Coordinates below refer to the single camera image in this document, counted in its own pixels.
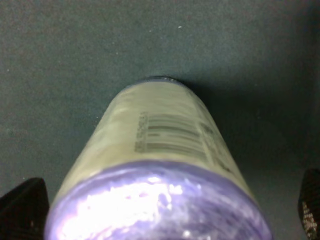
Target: bottle label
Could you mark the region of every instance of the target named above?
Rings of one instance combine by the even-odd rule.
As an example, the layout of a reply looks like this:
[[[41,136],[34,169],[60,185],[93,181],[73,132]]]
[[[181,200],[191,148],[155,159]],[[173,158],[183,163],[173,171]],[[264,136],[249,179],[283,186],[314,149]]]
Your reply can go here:
[[[56,200],[107,168],[141,160],[182,162],[209,170],[254,200],[204,103],[190,89],[171,82],[140,83],[113,99]]]

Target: barcode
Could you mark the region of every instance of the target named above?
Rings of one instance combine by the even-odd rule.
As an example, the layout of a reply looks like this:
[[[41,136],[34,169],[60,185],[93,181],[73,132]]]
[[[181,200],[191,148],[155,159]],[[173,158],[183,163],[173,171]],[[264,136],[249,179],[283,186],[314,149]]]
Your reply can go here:
[[[144,152],[174,153],[207,160],[195,122],[173,114],[148,116]]]

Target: black object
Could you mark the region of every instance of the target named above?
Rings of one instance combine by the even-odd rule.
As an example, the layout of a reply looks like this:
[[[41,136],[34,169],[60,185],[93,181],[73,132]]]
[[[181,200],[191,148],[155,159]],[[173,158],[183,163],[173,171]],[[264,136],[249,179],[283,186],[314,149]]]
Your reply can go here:
[[[299,217],[309,240],[320,240],[320,170],[308,169],[298,201]]]
[[[28,179],[0,198],[0,239],[42,240],[48,211],[45,181]]]

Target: dark green surface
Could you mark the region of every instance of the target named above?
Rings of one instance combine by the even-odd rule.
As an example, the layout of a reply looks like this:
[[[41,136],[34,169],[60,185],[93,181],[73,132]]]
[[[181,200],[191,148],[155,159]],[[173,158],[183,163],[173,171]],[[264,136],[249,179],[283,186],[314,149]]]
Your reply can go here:
[[[37,176],[52,200],[112,98],[167,75],[209,107],[275,239],[303,239],[315,2],[0,1],[0,195]]]

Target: bottle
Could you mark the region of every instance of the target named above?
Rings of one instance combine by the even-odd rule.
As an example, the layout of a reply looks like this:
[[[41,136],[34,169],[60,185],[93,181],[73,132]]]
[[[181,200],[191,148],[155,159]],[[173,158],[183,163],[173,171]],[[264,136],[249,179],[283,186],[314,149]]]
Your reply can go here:
[[[154,77],[110,103],[50,208],[46,240],[271,240],[203,102]]]

